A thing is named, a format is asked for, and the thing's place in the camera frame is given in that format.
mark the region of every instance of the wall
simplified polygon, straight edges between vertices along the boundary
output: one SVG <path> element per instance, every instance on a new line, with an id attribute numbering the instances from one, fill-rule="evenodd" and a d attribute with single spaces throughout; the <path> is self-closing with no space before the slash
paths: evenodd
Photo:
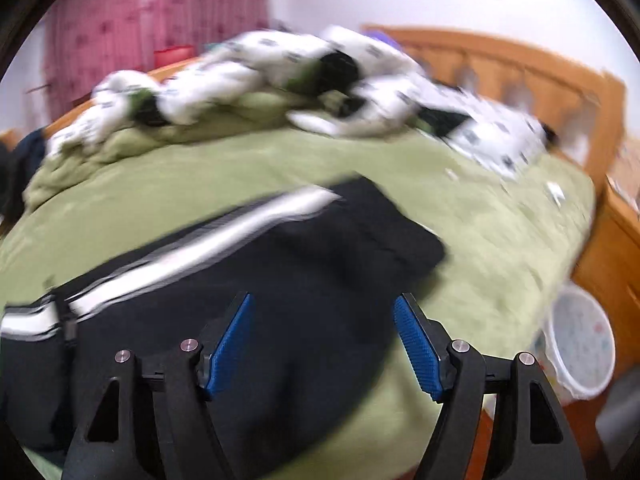
<path id="1" fill-rule="evenodd" d="M 640 102 L 640 64 L 594 0 L 272 0 L 274 17 L 317 33 L 335 23 L 466 28 L 536 44 L 624 80 Z M 630 134 L 640 136 L 640 107 L 627 106 Z"/>
<path id="2" fill-rule="evenodd" d="M 41 21 L 24 41 L 0 81 L 0 132 L 16 128 L 21 134 L 46 126 L 50 117 L 44 92 L 27 90 L 44 85 L 45 27 Z"/>

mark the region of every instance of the silver bolt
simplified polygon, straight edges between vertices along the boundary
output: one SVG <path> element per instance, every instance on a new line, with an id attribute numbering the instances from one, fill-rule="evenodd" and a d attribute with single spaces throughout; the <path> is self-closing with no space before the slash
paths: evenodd
<path id="1" fill-rule="evenodd" d="M 185 339 L 180 343 L 180 350 L 183 352 L 191 352 L 198 347 L 198 342 L 195 339 Z"/>
<path id="2" fill-rule="evenodd" d="M 456 352 L 460 352 L 461 354 L 469 352 L 469 349 L 471 348 L 471 346 L 469 346 L 469 343 L 467 343 L 466 341 L 462 341 L 462 339 L 456 339 L 453 343 L 451 343 L 451 346 L 453 346 L 453 349 Z"/>
<path id="3" fill-rule="evenodd" d="M 129 352 L 129 350 L 120 350 L 119 352 L 116 352 L 116 357 L 114 357 L 114 359 L 116 359 L 117 363 L 126 363 L 130 357 L 131 352 Z"/>
<path id="4" fill-rule="evenodd" d="M 529 352 L 523 352 L 518 356 L 518 359 L 520 359 L 520 362 L 522 364 L 527 366 L 531 366 L 533 363 L 536 362 L 535 357 L 533 357 L 533 355 L 531 355 Z"/>

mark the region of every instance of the mattress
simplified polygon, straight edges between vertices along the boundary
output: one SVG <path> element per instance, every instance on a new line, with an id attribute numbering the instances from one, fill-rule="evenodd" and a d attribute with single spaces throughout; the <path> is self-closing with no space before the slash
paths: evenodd
<path id="1" fill-rule="evenodd" d="M 446 260 L 417 295 L 428 317 L 485 354 L 512 358 L 530 345 L 590 229 L 590 179 L 544 155 L 517 181 L 504 181 L 411 129 L 389 140 L 337 140 L 280 128 L 101 165 L 48 196 L 3 241 L 0 305 L 29 303 L 47 280 L 66 282 L 241 203 L 353 173 L 446 245 Z M 561 205 L 549 182 L 562 189 Z M 396 478 L 420 460 L 438 413 L 398 338 L 353 414 L 270 478 Z M 47 478 L 59 478 L 57 468 L 34 461 Z"/>

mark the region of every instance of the wooden headboard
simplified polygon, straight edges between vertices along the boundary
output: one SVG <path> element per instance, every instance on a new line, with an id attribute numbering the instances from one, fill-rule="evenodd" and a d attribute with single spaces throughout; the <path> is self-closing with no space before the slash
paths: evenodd
<path id="1" fill-rule="evenodd" d="M 595 99 L 598 113 L 583 170 L 596 191 L 602 191 L 624 134 L 625 86 L 611 74 L 594 72 L 534 46 L 474 32 L 385 25 L 363 28 L 388 34 L 414 59 L 427 61 L 431 75 L 445 83 L 455 84 L 458 70 L 470 66 L 478 75 L 478 93 L 494 100 L 501 99 L 507 85 L 524 79 L 534 97 L 533 113 L 558 133 L 583 98 Z"/>

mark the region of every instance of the curtain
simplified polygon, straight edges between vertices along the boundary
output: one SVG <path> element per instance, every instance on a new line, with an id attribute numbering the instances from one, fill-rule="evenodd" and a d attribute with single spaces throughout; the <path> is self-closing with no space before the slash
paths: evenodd
<path id="1" fill-rule="evenodd" d="M 137 0 L 56 0 L 45 19 L 52 118 L 71 110 L 108 73 L 142 67 Z"/>
<path id="2" fill-rule="evenodd" d="M 193 45 L 197 53 L 241 32 L 267 28 L 267 0 L 148 0 L 154 50 Z"/>

